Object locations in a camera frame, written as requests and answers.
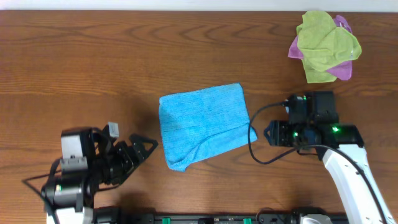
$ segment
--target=white background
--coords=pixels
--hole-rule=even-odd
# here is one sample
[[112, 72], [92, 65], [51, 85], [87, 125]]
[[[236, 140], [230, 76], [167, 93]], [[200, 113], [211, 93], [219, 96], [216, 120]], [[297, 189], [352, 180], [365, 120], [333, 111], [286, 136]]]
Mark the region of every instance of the white background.
[[398, 0], [0, 0], [0, 9], [398, 12]]

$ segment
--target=blue towel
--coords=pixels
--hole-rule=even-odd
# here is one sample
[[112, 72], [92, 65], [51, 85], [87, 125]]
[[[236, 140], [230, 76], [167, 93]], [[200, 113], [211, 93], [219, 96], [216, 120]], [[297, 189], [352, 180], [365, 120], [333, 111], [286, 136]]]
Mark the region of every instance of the blue towel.
[[[198, 162], [248, 143], [249, 115], [238, 83], [160, 98], [160, 129], [170, 169]], [[251, 141], [257, 140], [251, 130]]]

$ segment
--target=yellow-green cloth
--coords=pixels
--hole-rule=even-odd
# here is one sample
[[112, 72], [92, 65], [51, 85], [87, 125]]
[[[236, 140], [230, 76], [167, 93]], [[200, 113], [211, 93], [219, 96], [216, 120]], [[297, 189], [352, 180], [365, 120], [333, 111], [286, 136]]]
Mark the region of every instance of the yellow-green cloth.
[[326, 72], [345, 61], [357, 59], [362, 52], [356, 37], [323, 11], [308, 11], [297, 27], [297, 47], [304, 55], [303, 66], [309, 83], [333, 82]]

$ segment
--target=wood grain surface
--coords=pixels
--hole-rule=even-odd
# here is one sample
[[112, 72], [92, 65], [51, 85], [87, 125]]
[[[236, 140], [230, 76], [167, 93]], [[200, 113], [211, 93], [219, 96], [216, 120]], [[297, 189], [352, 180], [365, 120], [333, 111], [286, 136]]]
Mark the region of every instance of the wood grain surface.
[[[307, 84], [287, 58], [301, 12], [0, 12], [0, 223], [45, 223], [43, 203], [21, 179], [49, 171], [62, 155], [61, 130], [119, 123], [160, 146], [95, 207], [167, 213], [256, 213], [318, 206], [343, 212], [322, 162], [289, 155], [256, 164], [247, 146], [170, 170], [159, 128], [159, 97], [240, 82], [249, 114], [292, 93], [334, 90], [341, 122], [356, 124], [376, 182], [398, 216], [398, 14], [342, 13], [363, 48], [351, 80]], [[282, 108], [254, 122], [261, 133]], [[283, 148], [263, 136], [256, 155]], [[41, 188], [44, 180], [35, 181]]]

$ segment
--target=purple cloth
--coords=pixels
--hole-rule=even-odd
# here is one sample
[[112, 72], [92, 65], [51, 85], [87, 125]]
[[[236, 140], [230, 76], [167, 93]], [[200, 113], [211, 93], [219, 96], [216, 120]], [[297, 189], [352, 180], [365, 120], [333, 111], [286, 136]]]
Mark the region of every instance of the purple cloth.
[[[335, 22], [336, 26], [344, 27], [348, 32], [353, 33], [353, 31], [351, 30], [351, 27], [348, 25], [347, 20], [343, 16], [337, 15], [333, 21]], [[289, 54], [287, 55], [288, 57], [298, 58], [298, 59], [304, 58], [303, 53], [301, 53], [300, 49], [297, 47], [298, 40], [299, 40], [299, 37], [296, 36], [296, 38], [293, 40], [292, 45], [290, 46]], [[330, 68], [326, 71], [341, 80], [349, 80], [351, 78], [351, 75], [353, 72], [353, 62], [349, 60], [349, 61], [343, 62], [333, 68]]]

